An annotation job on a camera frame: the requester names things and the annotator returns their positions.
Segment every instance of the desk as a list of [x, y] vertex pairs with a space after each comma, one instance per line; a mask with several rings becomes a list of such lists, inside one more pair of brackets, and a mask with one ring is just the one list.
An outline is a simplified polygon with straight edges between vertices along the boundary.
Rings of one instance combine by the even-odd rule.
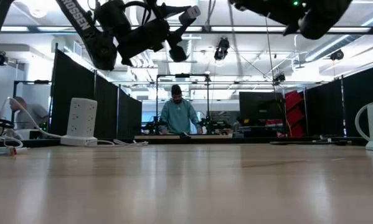
[[373, 223], [373, 152], [267, 144], [0, 157], [0, 223]]

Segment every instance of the person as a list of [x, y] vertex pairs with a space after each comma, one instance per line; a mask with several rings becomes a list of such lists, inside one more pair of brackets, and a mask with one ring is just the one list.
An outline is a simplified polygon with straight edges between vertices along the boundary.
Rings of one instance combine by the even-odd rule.
[[240, 119], [240, 117], [238, 116], [236, 118], [236, 122], [234, 122], [234, 132], [237, 132], [238, 129], [241, 127], [242, 125], [242, 120]]
[[[20, 96], [14, 97], [14, 99], [20, 103], [24, 107], [24, 109], [29, 112], [32, 119], [38, 124], [42, 124], [48, 121], [48, 111], [45, 108], [38, 104], [30, 104], [26, 103], [26, 101], [21, 98]], [[16, 116], [16, 128], [17, 129], [34, 129], [34, 125], [32, 124], [28, 115], [21, 110], [20, 106], [15, 103], [13, 100], [9, 101], [11, 109], [13, 112], [19, 111]]]
[[167, 125], [161, 126], [161, 134], [181, 134], [183, 132], [189, 134], [191, 131], [191, 123], [197, 129], [198, 134], [202, 134], [202, 128], [198, 125], [196, 111], [190, 102], [182, 98], [182, 91], [179, 85], [173, 85], [171, 88], [172, 98], [166, 102], [161, 110], [161, 119]]

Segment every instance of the black curtain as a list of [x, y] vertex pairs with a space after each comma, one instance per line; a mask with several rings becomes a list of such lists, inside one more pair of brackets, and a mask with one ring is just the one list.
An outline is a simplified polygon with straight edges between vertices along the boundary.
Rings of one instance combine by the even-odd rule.
[[96, 138], [115, 139], [117, 137], [118, 87], [101, 76], [96, 76], [95, 100], [98, 102], [95, 123]]
[[52, 73], [49, 133], [66, 135], [72, 98], [94, 100], [95, 74], [56, 50]]
[[[360, 137], [355, 128], [355, 116], [363, 106], [373, 102], [373, 68], [346, 77], [343, 82], [347, 136]], [[369, 135], [366, 111], [361, 115], [360, 125]]]
[[129, 98], [129, 105], [130, 105], [130, 137], [132, 139], [135, 138], [136, 135], [141, 134], [141, 126], [142, 126], [142, 102], [136, 100], [134, 98]]
[[128, 129], [129, 119], [129, 96], [119, 88], [118, 90], [118, 129], [117, 138], [118, 139], [128, 139], [130, 136], [130, 131]]
[[340, 80], [307, 90], [306, 110], [310, 136], [344, 136]]
[[123, 90], [118, 94], [118, 139], [134, 139], [141, 132], [142, 102], [128, 96]]

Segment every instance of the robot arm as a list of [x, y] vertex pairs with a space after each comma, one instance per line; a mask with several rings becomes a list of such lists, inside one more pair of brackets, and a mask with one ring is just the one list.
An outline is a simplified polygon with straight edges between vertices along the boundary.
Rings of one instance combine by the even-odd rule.
[[[13, 1], [0, 0], [0, 31]], [[185, 52], [182, 47], [177, 46], [177, 43], [182, 40], [183, 33], [200, 15], [197, 6], [171, 7], [165, 4], [158, 6], [157, 0], [131, 1], [126, 4], [122, 0], [109, 0], [102, 5], [96, 0], [97, 8], [92, 18], [92, 13], [85, 12], [77, 0], [56, 1], [81, 37], [94, 66], [101, 70], [114, 69], [117, 52], [122, 57], [122, 64], [132, 66], [131, 57], [148, 49], [157, 52], [164, 48], [165, 40], [171, 48], [170, 54], [175, 62], [186, 60]], [[151, 12], [156, 18], [132, 30], [125, 15], [125, 9], [130, 6], [144, 7], [148, 12], [146, 21], [149, 20]], [[182, 26], [171, 32], [166, 18], [179, 13], [182, 13], [179, 16]], [[103, 31], [97, 29], [95, 21], [100, 23]], [[113, 38], [118, 42], [117, 47], [113, 43]]]
[[236, 9], [261, 14], [287, 26], [283, 35], [300, 30], [319, 39], [340, 20], [352, 0], [229, 0]]

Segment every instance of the camera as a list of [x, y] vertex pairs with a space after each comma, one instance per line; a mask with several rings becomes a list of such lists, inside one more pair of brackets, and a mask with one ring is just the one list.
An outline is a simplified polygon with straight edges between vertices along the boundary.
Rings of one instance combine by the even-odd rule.
[[217, 49], [215, 50], [214, 59], [215, 60], [223, 60], [225, 59], [226, 55], [228, 55], [229, 49], [229, 40], [226, 37], [222, 37], [219, 40]]

